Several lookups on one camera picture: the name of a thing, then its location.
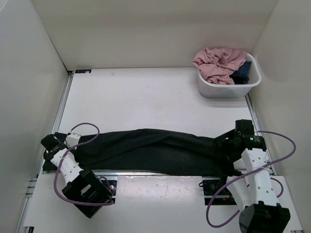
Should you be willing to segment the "black denim trousers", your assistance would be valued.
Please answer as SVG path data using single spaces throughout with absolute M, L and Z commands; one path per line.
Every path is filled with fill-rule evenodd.
M 158 129 L 82 136 L 72 153 L 81 168 L 223 177 L 235 170 L 214 139 Z

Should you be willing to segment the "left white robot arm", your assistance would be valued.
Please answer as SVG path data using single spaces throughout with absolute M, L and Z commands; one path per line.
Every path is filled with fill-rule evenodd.
M 68 135 L 64 142 L 56 135 L 49 134 L 41 140 L 41 145 L 46 150 L 43 157 L 64 177 L 65 187 L 61 193 L 56 185 L 58 176 L 54 178 L 54 191 L 57 196 L 73 204 L 86 217 L 92 218 L 101 207 L 114 204 L 113 193 L 109 182 L 103 183 L 91 170 L 81 168 L 76 162 L 70 149 L 78 141 L 79 136 L 76 134 Z

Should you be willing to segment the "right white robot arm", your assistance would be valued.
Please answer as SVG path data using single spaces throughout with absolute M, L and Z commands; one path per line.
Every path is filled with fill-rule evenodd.
M 256 135 L 251 120 L 236 120 L 235 129 L 216 139 L 229 162 L 242 159 L 247 173 L 234 174 L 219 180 L 218 188 L 231 193 L 239 208 L 242 233 L 282 233 L 290 218 L 275 194 L 265 161 L 267 147 Z

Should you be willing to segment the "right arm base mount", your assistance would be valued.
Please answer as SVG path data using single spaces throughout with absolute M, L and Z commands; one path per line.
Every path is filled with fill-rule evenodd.
M 202 181 L 199 183 L 199 187 L 203 189 L 205 206 L 208 205 L 212 196 L 223 184 L 224 181 L 220 178 L 203 177 Z M 236 205 L 236 202 L 230 191 L 225 188 L 218 194 L 212 205 Z

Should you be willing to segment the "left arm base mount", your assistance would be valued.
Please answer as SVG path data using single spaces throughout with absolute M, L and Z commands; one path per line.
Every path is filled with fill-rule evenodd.
M 110 190 L 112 197 L 110 198 L 113 203 L 116 201 L 118 177 L 116 175 L 98 174 L 99 180 Z

